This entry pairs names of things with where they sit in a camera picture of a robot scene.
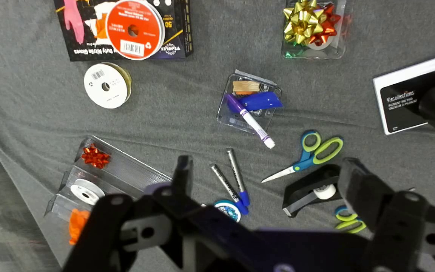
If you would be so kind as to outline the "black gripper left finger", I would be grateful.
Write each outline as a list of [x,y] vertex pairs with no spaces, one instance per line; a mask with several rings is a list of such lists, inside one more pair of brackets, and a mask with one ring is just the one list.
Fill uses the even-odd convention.
[[194,159],[180,156],[169,185],[94,206],[64,272],[130,272],[141,251],[160,248],[186,272],[257,272],[257,236],[189,196]]

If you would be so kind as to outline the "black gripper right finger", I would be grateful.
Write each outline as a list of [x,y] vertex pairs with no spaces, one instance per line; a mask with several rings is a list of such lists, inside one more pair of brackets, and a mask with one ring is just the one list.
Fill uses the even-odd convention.
[[373,233],[363,272],[419,272],[423,254],[435,261],[435,206],[425,197],[391,190],[352,158],[342,161],[339,191]]

